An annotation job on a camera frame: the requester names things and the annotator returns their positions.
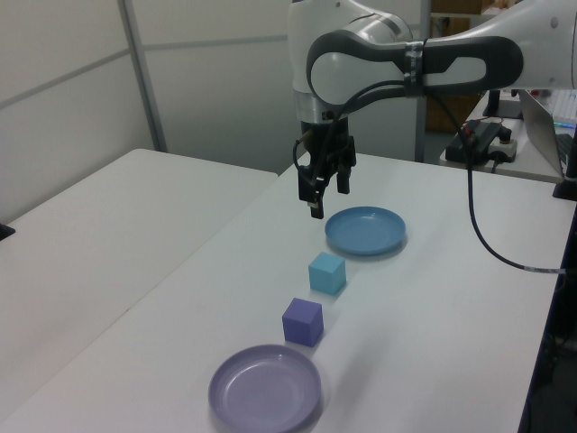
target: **table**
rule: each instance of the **table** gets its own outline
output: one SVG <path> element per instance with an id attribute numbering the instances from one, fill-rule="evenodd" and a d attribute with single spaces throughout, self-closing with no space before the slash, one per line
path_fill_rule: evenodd
<path id="1" fill-rule="evenodd" d="M 555 285 L 481 246 L 465 171 L 358 155 L 351 194 L 325 214 L 381 206 L 408 227 L 392 256 L 345 256 L 336 298 L 308 288 L 325 221 L 297 199 L 290 168 L 92 345 L 0 432 L 224 432 L 208 408 L 217 366 L 245 347 L 283 344 L 295 298 L 323 304 L 317 347 L 288 344 L 321 374 L 323 413 L 304 431 L 517 431 Z M 477 217 L 508 258 L 558 266 L 575 204 L 551 185 L 474 173 Z"/>
<path id="2" fill-rule="evenodd" d="M 483 118 L 482 112 L 487 106 L 488 98 L 489 94 L 487 93 L 472 110 L 468 120 Z M 518 100 L 518 97 L 511 97 L 510 93 L 501 92 L 501 100 Z M 488 119 L 487 121 L 499 122 L 499 119 Z M 557 183 L 562 180 L 541 152 L 529 141 L 525 124 L 522 120 L 504 119 L 503 125 L 511 130 L 511 137 L 517 140 L 517 158 L 512 163 L 504 162 L 497 166 L 495 170 L 497 174 L 551 183 Z M 558 134 L 573 135 L 574 133 L 574 130 L 569 128 L 555 128 L 555 130 Z M 464 164 L 448 161 L 445 158 L 445 152 L 439 157 L 439 165 L 464 168 Z M 493 161 L 488 161 L 484 165 L 475 166 L 474 169 L 490 172 L 492 166 Z"/>
<path id="3" fill-rule="evenodd" d="M 0 420 L 276 178 L 138 150 L 13 221 L 0 243 Z"/>

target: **black cable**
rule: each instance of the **black cable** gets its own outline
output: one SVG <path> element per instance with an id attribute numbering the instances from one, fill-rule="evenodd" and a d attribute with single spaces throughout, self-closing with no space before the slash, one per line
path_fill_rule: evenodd
<path id="1" fill-rule="evenodd" d="M 493 168 L 490 169 L 491 174 L 495 174 L 495 171 L 497 170 L 497 166 L 501 164 L 501 158 L 499 157 L 499 154 L 495 155 L 495 162 L 493 162 Z"/>
<path id="2" fill-rule="evenodd" d="M 555 273 L 555 274 L 562 274 L 562 275 L 569 274 L 569 273 L 575 273 L 577 271 L 575 269 L 567 270 L 567 269 L 551 269 L 551 268 L 534 268 L 532 266 L 525 266 L 523 264 L 515 263 L 515 262 L 503 257 L 499 253 L 497 253 L 495 250 L 493 250 L 490 247 L 490 245 L 487 243 L 487 241 L 485 241 L 485 238 L 481 234 L 481 230 L 479 229 L 479 226 L 477 225 L 477 218 L 475 217 L 475 208 L 474 208 L 473 194 L 472 194 L 472 147 L 469 144 L 469 139 L 465 135 L 463 129 L 459 126 L 459 123 L 455 119 L 453 113 L 451 113 L 451 110 L 449 110 L 449 108 L 443 102 L 443 100 L 431 91 L 427 91 L 427 95 L 430 96 L 431 98 L 433 98 L 434 101 L 444 110 L 444 112 L 447 114 L 447 116 L 451 120 L 451 123 L 453 124 L 455 130 L 457 131 L 457 134 L 459 135 L 461 142 L 463 143 L 465 161 L 466 161 L 466 165 L 467 165 L 467 189 L 469 192 L 469 215 L 471 216 L 472 227 L 475 230 L 475 234 L 477 235 L 477 237 L 479 238 L 479 240 L 481 241 L 481 243 L 485 247 L 485 249 L 487 249 L 487 251 L 489 251 L 489 253 L 491 253 L 494 257 L 501 260 L 502 262 L 504 262 L 504 263 L 508 264 L 509 266 L 514 267 L 514 268 L 520 269 L 522 271 L 537 272 L 537 273 Z"/>
<path id="3" fill-rule="evenodd" d="M 363 106 L 368 105 L 369 103 L 372 103 L 372 102 L 375 102 L 378 100 L 389 99 L 392 97 L 402 97 L 404 95 L 404 90 L 402 88 L 382 89 L 382 90 L 378 90 L 375 92 L 371 92 L 371 91 L 374 90 L 375 88 L 384 88 L 386 86 L 403 86 L 403 85 L 404 85 L 404 82 L 401 80 L 380 81 L 378 83 L 372 84 L 372 85 L 367 86 L 366 88 L 358 91 L 357 93 L 352 95 L 344 104 L 342 104 L 339 107 L 339 110 L 334 115 L 333 122 L 329 126 L 328 131 L 326 132 L 325 140 L 323 141 L 323 145 L 321 146 L 321 152 L 320 152 L 319 158 L 318 158 L 319 163 L 315 166 L 315 170 L 313 171 L 313 176 L 311 178 L 309 178 L 307 176 L 307 174 L 304 172 L 302 166 L 300 166 L 298 164 L 298 159 L 297 159 L 298 145 L 305 141 L 304 136 L 300 140 L 297 140 L 297 142 L 295 143 L 295 145 L 293 146 L 293 149 L 292 149 L 292 160 L 293 160 L 293 163 L 295 164 L 295 167 L 297 167 L 298 174 L 304 180 L 306 180 L 309 185 L 315 185 L 316 179 L 318 178 L 318 175 L 322 170 L 323 163 L 325 162 L 326 152 L 328 151 L 328 145 L 329 145 L 331 139 L 333 138 L 334 130 L 336 129 L 336 125 L 337 125 L 339 119 L 343 116 L 343 114 L 345 112 L 347 112 L 347 110 L 349 110 L 349 108 L 351 108 L 351 107 L 354 107 L 356 110 L 356 109 L 362 108 Z M 369 95 L 369 97 L 370 97 L 369 103 L 363 104 L 360 107 L 354 106 L 354 104 L 362 96 L 364 96 L 365 94 L 368 94 L 369 92 L 376 94 L 375 96 Z"/>

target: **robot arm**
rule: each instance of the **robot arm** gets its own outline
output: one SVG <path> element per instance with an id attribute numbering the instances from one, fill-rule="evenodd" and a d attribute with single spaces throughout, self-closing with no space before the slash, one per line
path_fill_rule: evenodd
<path id="1" fill-rule="evenodd" d="M 322 197 L 333 174 L 339 191 L 348 192 L 354 142 L 347 114 L 385 97 L 427 92 L 575 88 L 576 19 L 577 0 L 525 0 L 468 32 L 412 41 L 396 15 L 353 0 L 293 0 L 288 45 L 301 142 L 311 156 L 299 170 L 299 196 L 312 216 L 323 217 Z M 393 84 L 345 105 L 383 81 Z"/>

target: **light blue cube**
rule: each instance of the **light blue cube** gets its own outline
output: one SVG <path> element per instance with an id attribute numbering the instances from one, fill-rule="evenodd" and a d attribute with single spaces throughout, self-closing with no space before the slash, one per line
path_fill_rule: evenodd
<path id="1" fill-rule="evenodd" d="M 308 279 L 312 290 L 336 295 L 346 283 L 344 258 L 320 253 L 308 265 Z"/>

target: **plate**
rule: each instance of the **plate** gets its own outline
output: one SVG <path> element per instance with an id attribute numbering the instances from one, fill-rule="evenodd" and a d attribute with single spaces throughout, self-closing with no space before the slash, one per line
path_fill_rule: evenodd
<path id="1" fill-rule="evenodd" d="M 282 433 L 299 427 L 321 397 L 315 365 L 283 345 L 257 345 L 227 359 L 208 387 L 215 415 L 239 433 Z"/>
<path id="2" fill-rule="evenodd" d="M 401 246 L 406 231 L 403 218 L 381 207 L 351 207 L 331 216 L 325 225 L 332 247 L 357 255 L 392 251 Z"/>

